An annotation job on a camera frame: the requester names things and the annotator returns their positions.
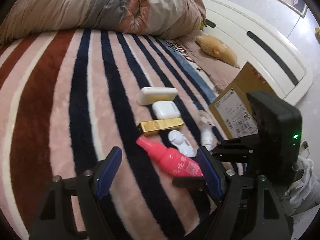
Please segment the white bed headboard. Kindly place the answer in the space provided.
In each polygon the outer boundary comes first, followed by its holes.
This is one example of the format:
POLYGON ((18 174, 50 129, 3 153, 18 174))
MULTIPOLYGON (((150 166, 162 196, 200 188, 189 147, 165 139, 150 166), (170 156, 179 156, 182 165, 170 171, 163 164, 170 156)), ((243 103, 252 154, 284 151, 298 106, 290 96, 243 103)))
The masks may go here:
POLYGON ((203 0, 203 31, 224 42, 243 67, 249 62, 280 98, 296 105, 312 85, 312 71, 300 51, 276 28, 228 0, 203 0))

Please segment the tan plush toy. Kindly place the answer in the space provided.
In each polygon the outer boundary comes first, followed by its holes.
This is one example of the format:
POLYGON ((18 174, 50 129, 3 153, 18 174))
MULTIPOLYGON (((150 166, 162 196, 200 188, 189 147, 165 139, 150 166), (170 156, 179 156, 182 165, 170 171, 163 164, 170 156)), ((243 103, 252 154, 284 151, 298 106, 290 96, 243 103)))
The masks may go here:
POLYGON ((217 37, 200 35, 196 38, 196 42, 207 55, 230 66, 240 68, 236 53, 217 37))

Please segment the cardboard box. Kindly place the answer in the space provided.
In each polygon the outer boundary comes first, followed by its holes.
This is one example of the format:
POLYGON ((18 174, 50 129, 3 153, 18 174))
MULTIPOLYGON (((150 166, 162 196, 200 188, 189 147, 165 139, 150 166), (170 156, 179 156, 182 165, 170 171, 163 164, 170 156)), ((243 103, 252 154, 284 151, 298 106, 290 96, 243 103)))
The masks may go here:
POLYGON ((228 139, 257 134, 257 124, 246 94, 260 90, 275 93, 262 75, 246 62, 230 85, 209 105, 228 139))

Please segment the green plush toy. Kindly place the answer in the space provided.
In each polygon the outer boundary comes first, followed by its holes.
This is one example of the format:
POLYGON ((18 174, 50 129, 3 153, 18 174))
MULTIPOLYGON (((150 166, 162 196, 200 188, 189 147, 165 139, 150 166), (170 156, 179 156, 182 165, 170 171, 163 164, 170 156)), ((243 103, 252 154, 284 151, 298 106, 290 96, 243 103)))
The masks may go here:
POLYGON ((200 26, 200 29, 202 30, 204 27, 206 27, 207 26, 207 24, 205 23, 205 22, 202 22, 201 23, 201 26, 200 26))

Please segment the white contact lens case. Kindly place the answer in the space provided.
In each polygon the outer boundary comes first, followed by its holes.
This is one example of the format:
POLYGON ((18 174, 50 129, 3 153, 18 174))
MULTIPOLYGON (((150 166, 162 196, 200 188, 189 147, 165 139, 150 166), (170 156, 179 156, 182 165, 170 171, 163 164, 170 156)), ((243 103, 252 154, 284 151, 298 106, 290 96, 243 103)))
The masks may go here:
POLYGON ((172 130, 168 134, 168 139, 172 145, 174 145, 180 153, 189 158, 195 158, 196 152, 191 146, 188 139, 180 131, 172 130))

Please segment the white earbuds case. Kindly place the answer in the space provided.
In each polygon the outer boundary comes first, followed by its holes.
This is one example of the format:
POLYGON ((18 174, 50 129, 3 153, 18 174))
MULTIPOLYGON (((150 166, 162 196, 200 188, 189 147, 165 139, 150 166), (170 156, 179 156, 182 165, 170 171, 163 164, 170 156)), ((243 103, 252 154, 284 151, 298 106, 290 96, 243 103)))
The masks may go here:
POLYGON ((181 116, 178 107, 173 101, 157 101, 152 104, 152 110, 157 119, 179 118, 181 116))

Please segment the pink pillow sheet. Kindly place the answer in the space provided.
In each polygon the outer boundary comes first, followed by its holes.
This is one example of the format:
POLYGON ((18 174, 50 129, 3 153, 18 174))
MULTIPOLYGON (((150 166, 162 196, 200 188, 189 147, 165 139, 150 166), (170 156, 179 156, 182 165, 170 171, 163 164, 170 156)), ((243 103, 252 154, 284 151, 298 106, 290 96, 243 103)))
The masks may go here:
POLYGON ((236 78, 241 68, 233 67, 207 55, 196 42, 196 38, 204 34, 203 31, 197 30, 174 41, 205 72, 214 85, 213 91, 220 93, 236 78))

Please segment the gold bar box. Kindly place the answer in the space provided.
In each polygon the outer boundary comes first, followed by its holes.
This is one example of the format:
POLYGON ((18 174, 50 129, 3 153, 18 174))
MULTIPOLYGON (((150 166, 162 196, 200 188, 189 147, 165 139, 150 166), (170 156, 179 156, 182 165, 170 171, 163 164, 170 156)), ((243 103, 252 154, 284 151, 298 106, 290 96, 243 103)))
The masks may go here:
POLYGON ((141 134, 152 134, 164 130, 178 129, 184 125, 182 118, 143 121, 137 128, 141 134))

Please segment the white yellow concealer case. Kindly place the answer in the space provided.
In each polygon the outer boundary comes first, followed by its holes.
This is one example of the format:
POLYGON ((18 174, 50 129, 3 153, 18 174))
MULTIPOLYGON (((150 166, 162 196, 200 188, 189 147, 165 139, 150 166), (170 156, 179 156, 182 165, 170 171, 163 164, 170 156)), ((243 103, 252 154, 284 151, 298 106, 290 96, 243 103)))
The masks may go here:
POLYGON ((177 95, 176 88, 144 87, 140 90, 137 102, 141 106, 151 105, 157 101, 172 101, 177 95))

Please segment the clear tape dispenser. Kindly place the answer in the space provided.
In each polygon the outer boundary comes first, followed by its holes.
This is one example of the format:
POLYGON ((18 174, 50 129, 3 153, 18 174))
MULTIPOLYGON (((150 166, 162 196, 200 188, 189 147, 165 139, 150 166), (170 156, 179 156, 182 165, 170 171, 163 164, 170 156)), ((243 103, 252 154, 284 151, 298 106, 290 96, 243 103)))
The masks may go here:
POLYGON ((199 128, 214 125, 212 118, 206 111, 198 111, 195 114, 195 122, 199 126, 199 128))

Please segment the rolled striped duvet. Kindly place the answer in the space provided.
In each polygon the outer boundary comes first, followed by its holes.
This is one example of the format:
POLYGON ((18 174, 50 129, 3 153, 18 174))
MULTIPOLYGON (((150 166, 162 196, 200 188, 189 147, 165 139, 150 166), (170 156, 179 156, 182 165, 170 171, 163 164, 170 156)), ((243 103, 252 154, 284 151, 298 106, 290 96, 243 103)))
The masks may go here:
POLYGON ((171 40, 199 29, 205 19, 202 0, 17 0, 1 23, 1 43, 73 28, 171 40))

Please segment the small white tube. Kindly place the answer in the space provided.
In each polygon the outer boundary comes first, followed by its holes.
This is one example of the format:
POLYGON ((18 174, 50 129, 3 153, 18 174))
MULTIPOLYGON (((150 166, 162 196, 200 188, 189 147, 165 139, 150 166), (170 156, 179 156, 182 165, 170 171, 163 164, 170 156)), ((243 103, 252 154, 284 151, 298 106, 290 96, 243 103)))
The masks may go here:
POLYGON ((215 146, 215 137, 211 126, 203 126, 201 128, 201 145, 208 151, 211 151, 215 146))

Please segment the pink spray bottle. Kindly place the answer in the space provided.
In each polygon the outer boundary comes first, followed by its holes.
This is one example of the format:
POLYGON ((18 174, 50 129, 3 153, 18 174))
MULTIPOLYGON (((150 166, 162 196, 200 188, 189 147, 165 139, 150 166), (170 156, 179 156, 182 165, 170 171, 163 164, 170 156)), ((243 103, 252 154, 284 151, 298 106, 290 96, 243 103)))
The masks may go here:
POLYGON ((203 173, 199 164, 180 153, 175 148, 168 148, 163 144, 140 136, 136 140, 148 156, 157 161, 160 168, 174 177, 202 177, 203 173))

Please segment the striped fleece blanket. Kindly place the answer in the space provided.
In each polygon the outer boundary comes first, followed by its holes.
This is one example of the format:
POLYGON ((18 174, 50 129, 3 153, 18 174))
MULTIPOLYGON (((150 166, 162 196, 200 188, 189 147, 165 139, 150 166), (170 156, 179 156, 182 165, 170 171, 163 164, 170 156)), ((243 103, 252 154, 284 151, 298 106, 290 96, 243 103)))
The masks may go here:
POLYGON ((155 119, 143 87, 174 87, 182 133, 194 148, 194 120, 214 85, 177 42, 98 30, 32 35, 1 47, 1 211, 20 239, 53 176, 92 169, 112 147, 123 159, 102 209, 118 239, 202 239, 215 204, 172 185, 136 145, 137 126, 155 119))

